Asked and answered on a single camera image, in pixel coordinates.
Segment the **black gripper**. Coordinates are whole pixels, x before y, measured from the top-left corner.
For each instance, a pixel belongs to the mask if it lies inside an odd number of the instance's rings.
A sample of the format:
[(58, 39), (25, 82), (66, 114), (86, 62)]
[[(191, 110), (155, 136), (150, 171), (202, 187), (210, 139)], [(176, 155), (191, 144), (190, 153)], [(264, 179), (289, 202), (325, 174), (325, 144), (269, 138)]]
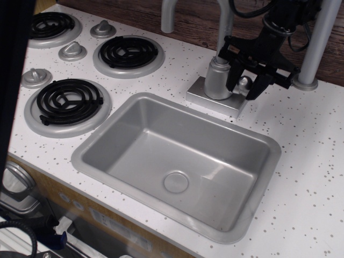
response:
[(286, 36), (264, 27), (255, 39), (226, 36), (219, 57), (229, 62), (226, 88), (232, 92), (244, 70), (256, 75), (246, 100), (255, 100), (269, 85), (289, 88), (300, 69), (283, 56)]

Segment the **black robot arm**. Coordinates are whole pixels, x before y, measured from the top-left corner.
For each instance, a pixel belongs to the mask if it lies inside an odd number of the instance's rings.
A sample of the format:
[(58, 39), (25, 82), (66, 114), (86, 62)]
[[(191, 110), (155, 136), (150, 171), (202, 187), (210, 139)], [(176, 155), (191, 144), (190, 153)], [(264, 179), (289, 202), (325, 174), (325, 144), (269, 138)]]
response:
[(271, 1), (259, 10), (240, 12), (234, 1), (230, 1), (230, 8), (241, 18), (263, 15), (263, 28), (255, 39), (225, 37), (219, 57), (231, 66), (226, 88), (232, 92), (245, 70), (256, 75), (246, 96), (249, 101), (255, 100), (269, 85), (289, 88), (300, 68), (286, 59), (280, 48), (284, 41), (290, 40), (298, 25), (304, 27), (308, 39), (311, 37), (308, 22), (315, 19), (321, 4), (321, 1)]

